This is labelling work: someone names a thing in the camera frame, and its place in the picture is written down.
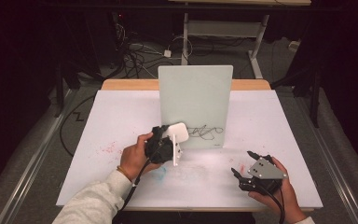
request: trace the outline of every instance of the white desk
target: white desk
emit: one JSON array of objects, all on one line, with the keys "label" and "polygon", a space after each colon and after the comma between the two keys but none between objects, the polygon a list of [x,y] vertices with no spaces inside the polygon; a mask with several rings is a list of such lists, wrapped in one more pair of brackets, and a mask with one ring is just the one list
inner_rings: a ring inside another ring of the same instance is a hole
[{"label": "white desk", "polygon": [[[57,205],[89,182],[105,179],[122,149],[159,125],[158,91],[99,91]],[[248,198],[230,171],[245,175],[255,163],[247,150],[271,154],[286,166],[302,208],[323,206],[275,91],[232,91],[225,146],[185,148],[178,167],[166,162],[142,177],[126,210],[262,210],[265,206]]]},{"label": "white desk", "polygon": [[[290,6],[300,7],[309,6],[310,0],[170,0],[174,2],[191,3],[211,3],[211,4],[241,4],[241,5],[264,5],[264,6]],[[249,61],[254,71],[255,78],[263,78],[260,66],[257,62],[257,53],[263,40],[264,32],[267,28],[269,15],[264,15],[261,22],[236,22],[236,21],[190,21],[188,13],[185,13],[183,31],[183,53],[181,65],[188,63],[188,44],[189,35],[212,35],[212,36],[235,36],[235,37],[255,37],[255,47],[248,51]]]}]

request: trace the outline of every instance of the whiteboard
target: whiteboard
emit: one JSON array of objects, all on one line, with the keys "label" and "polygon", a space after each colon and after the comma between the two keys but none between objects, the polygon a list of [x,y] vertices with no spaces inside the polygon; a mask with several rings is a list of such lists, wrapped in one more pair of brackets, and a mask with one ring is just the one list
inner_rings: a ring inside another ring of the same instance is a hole
[{"label": "whiteboard", "polygon": [[232,65],[158,68],[161,122],[186,125],[189,139],[181,147],[223,146],[232,71]]},{"label": "whiteboard", "polygon": [[[158,91],[99,91],[57,205],[119,165],[122,149],[160,125]],[[303,208],[323,206],[275,91],[232,91],[226,141],[220,148],[186,150],[179,166],[166,162],[144,175],[127,210],[253,211],[265,205],[238,187],[255,163],[246,151],[271,154],[287,168]]]}]

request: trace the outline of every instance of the marker scribble on whiteboard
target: marker scribble on whiteboard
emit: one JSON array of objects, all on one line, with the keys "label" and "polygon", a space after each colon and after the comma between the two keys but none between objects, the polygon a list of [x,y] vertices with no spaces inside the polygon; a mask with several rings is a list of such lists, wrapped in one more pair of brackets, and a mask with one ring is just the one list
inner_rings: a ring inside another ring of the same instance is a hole
[{"label": "marker scribble on whiteboard", "polygon": [[204,125],[200,128],[187,128],[187,131],[190,137],[200,137],[203,140],[214,140],[214,136],[222,133],[223,129],[218,127],[207,128],[206,125]]}]

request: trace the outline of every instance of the metal floor strip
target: metal floor strip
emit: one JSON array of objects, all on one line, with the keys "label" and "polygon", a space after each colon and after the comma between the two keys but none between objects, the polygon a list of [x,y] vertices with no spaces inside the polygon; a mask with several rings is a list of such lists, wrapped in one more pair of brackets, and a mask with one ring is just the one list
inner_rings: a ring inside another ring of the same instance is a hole
[{"label": "metal floor strip", "polygon": [[322,159],[326,168],[331,175],[331,178],[336,185],[337,192],[341,197],[342,202],[344,203],[345,207],[347,208],[348,214],[351,217],[353,223],[358,223],[358,203],[356,202],[351,187],[348,185],[347,181],[345,180],[343,174],[340,172],[339,167],[330,153],[328,145],[324,141],[324,137],[322,136],[319,129],[313,126],[312,121],[310,120],[309,110],[304,98],[297,97],[296,102],[301,109],[301,113],[303,114],[305,120],[307,121],[310,129],[312,130],[313,134],[315,135],[318,143],[319,143],[319,152],[321,153]]},{"label": "metal floor strip", "polygon": [[0,224],[1,223],[12,223],[21,207],[22,202],[25,199],[25,196],[28,193],[28,190],[32,186],[34,179],[36,178],[37,172],[39,171],[40,166],[42,165],[43,160],[45,159],[49,144],[60,127],[63,117],[69,110],[68,105],[71,105],[76,96],[76,91],[69,90],[65,95],[65,107],[63,108],[61,114],[54,120],[52,123],[48,134],[43,140],[42,144],[39,146],[37,151],[34,153],[30,162],[28,163],[24,173],[21,176],[17,187],[13,190],[7,204],[5,205],[1,215],[0,215]]}]

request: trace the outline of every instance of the person's arm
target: person's arm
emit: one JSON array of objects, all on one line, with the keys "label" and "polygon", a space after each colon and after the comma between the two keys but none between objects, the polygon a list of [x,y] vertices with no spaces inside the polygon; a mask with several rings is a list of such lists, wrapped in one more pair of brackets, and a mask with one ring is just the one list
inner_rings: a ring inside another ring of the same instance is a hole
[{"label": "person's arm", "polygon": [[[275,165],[282,170],[285,174],[287,174],[286,168],[275,158],[272,158]],[[297,198],[295,190],[293,186],[290,184],[289,178],[282,180],[282,195],[283,195],[283,202],[284,202],[284,214],[285,220],[287,223],[298,223],[298,224],[310,224],[314,223],[311,217],[305,216],[305,214],[301,211],[300,207],[298,206]],[[255,200],[265,204],[272,211],[279,215],[280,209],[278,205],[272,201],[272,199],[267,195],[261,195],[255,191],[249,192],[249,197],[254,198]],[[282,196],[279,191],[275,192],[275,198],[282,204]]]},{"label": "person's arm", "polygon": [[[138,136],[136,145],[126,147],[120,166],[106,180],[88,185],[79,191],[54,220],[58,223],[112,223],[112,218],[124,204],[131,189],[131,181],[145,165],[145,141],[153,134]],[[149,164],[144,174],[159,164]]]}]

